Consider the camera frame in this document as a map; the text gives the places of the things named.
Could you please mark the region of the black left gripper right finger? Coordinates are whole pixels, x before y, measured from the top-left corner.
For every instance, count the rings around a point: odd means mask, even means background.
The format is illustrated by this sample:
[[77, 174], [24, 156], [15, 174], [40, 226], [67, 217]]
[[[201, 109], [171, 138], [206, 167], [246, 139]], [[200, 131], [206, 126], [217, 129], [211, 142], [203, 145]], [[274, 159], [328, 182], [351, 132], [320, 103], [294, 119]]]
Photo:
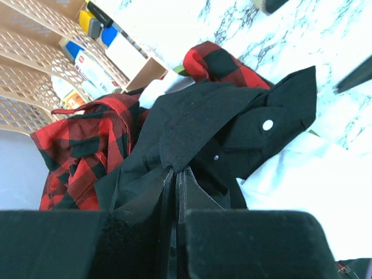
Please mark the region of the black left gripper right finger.
[[324, 231], [305, 212], [223, 209], [191, 169], [176, 178], [178, 278], [336, 278]]

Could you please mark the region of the black button shirt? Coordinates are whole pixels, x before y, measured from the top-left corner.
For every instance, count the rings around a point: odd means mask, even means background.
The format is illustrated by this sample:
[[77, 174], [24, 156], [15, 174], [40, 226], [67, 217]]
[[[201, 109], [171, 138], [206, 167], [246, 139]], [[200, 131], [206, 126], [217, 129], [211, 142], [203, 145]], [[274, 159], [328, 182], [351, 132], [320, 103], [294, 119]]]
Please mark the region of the black button shirt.
[[271, 89], [201, 82], [159, 97], [130, 155], [94, 187], [100, 210], [115, 210], [145, 192], [162, 172], [189, 167], [220, 206], [244, 209], [237, 179], [315, 121], [316, 68], [293, 72]]

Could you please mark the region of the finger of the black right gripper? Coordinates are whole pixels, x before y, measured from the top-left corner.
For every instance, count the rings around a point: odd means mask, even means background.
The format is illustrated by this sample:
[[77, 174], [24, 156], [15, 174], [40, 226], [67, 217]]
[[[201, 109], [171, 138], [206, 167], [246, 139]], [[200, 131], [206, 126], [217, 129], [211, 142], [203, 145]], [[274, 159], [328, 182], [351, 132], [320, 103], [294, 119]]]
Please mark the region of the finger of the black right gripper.
[[345, 92], [371, 80], [372, 56], [369, 56], [349, 74], [347, 74], [336, 86], [337, 94]]

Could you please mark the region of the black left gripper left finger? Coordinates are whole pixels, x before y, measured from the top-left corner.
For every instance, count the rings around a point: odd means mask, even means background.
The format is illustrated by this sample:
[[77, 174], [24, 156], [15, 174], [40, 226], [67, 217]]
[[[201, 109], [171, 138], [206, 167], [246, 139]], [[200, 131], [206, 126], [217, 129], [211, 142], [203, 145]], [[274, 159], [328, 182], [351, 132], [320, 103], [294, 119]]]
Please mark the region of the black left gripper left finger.
[[155, 278], [162, 205], [173, 176], [163, 170], [112, 212], [1, 212], [1, 277]]

